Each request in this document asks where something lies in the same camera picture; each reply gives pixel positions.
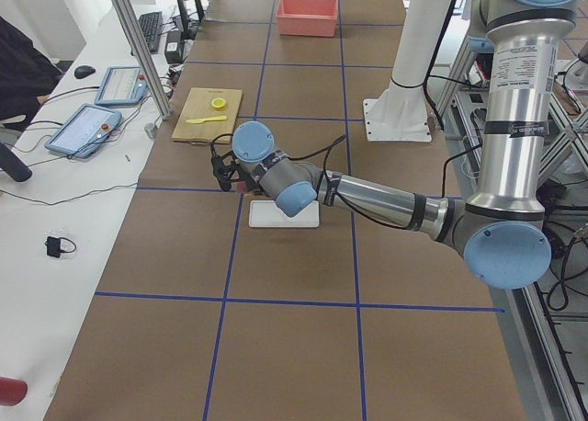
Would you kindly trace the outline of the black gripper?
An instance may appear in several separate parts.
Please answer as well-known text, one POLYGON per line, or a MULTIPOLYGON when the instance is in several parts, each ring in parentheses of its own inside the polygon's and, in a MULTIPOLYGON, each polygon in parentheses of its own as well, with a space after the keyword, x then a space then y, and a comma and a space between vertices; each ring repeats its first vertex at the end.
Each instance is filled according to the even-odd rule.
POLYGON ((242 167, 237 161, 232 161, 230 168, 231 168, 231 170, 230 170, 231 183, 234 185, 234 188, 235 188, 235 184, 240 181, 244 181, 249 184, 258 185, 256 182, 254 182, 254 180, 252 179, 250 174, 246 171, 246 169, 244 167, 242 167))

